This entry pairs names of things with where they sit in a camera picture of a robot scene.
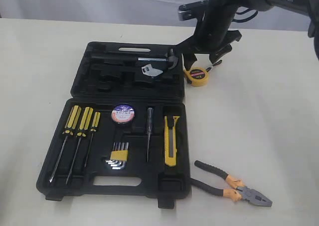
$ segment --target white wall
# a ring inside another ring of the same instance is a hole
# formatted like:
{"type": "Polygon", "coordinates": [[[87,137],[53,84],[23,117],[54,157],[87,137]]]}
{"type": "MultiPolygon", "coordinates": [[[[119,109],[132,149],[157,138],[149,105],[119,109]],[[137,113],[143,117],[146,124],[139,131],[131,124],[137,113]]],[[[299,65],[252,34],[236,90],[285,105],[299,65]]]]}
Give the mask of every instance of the white wall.
{"type": "MultiPolygon", "coordinates": [[[[7,18],[194,26],[180,22],[179,5],[199,0],[0,0],[7,18]]],[[[240,28],[307,30],[309,18],[282,9],[260,13],[254,20],[233,24],[240,28]]]]}

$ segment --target tool kit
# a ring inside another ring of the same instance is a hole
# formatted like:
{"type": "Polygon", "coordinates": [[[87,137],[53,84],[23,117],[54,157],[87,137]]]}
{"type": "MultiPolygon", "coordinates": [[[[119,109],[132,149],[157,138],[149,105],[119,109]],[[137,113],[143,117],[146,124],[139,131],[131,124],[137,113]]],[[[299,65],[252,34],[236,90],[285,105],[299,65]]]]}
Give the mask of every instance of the tool kit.
{"type": "Polygon", "coordinates": [[[71,95],[36,184],[47,200],[140,195],[172,209],[188,195],[184,73],[174,46],[91,42],[71,95]],[[103,176],[108,184],[95,185],[103,176]],[[110,176],[141,183],[113,185],[110,176]]]}

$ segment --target case lid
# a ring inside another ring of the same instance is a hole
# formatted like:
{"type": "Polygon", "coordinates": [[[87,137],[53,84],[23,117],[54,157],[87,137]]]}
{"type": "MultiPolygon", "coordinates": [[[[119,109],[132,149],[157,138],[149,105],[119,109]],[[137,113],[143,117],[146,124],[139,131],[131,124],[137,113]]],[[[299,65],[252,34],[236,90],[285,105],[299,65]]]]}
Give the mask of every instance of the case lid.
{"type": "Polygon", "coordinates": [[[139,101],[182,102],[184,77],[182,55],[174,45],[90,42],[75,76],[71,95],[74,98],[125,99],[139,101]],[[167,54],[178,58],[176,67],[163,61],[167,54]],[[146,61],[143,58],[160,58],[146,61]],[[163,71],[157,77],[142,72],[142,67],[163,71]]]}

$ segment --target hammer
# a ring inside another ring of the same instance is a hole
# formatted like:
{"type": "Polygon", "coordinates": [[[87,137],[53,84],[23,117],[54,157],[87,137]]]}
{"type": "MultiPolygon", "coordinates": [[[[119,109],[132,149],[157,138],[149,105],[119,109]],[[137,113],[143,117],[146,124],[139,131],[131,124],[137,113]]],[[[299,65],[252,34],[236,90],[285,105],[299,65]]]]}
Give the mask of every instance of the hammer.
{"type": "Polygon", "coordinates": [[[132,53],[107,53],[107,54],[91,54],[91,59],[103,59],[111,61],[123,61],[123,62],[137,62],[137,61],[148,61],[148,62],[167,62],[172,64],[168,67],[169,70],[173,69],[178,64],[178,57],[175,56],[174,50],[171,48],[166,54],[166,58],[149,58],[149,57],[138,57],[132,53]]]}

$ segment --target pliers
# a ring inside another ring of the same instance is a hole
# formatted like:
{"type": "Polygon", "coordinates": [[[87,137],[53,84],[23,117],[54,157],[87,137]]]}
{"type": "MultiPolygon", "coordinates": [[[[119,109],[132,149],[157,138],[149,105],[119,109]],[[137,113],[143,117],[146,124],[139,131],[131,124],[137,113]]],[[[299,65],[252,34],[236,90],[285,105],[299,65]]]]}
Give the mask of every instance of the pliers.
{"type": "Polygon", "coordinates": [[[234,202],[238,200],[246,200],[250,202],[251,204],[257,205],[257,206],[263,206],[263,207],[272,206],[273,202],[269,200],[267,197],[265,197],[262,193],[256,190],[247,188],[247,186],[244,185],[242,180],[236,179],[235,177],[227,174],[225,171],[218,169],[214,166],[207,165],[198,160],[195,161],[195,166],[223,178],[234,189],[227,189],[227,190],[216,189],[198,180],[190,179],[190,182],[193,186],[196,186],[212,195],[231,198],[234,202]]]}

